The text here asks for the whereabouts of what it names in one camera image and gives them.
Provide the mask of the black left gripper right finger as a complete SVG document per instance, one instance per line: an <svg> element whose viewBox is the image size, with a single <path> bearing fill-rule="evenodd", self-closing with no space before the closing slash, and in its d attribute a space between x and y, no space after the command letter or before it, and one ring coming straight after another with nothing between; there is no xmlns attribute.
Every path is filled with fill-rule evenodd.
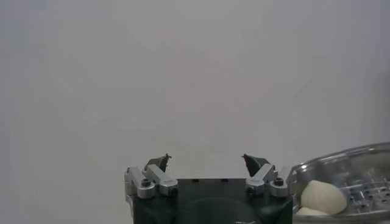
<svg viewBox="0 0 390 224"><path fill-rule="evenodd" d="M246 179L246 188L252 195L260 195L268 190L274 197L290 197L297 193L296 171L291 166L277 170L265 158L248 154L243 155L250 177Z"/></svg>

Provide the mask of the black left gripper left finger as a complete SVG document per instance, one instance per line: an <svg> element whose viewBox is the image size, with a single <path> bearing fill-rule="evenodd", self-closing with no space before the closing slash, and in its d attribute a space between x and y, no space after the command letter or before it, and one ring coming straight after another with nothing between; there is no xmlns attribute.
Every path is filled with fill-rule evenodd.
<svg viewBox="0 0 390 224"><path fill-rule="evenodd" d="M170 158L172 156L168 154L152 158L142 169L128 167L124 172L126 197L150 199L157 192L166 197L175 197L179 191L179 182L165 173Z"/></svg>

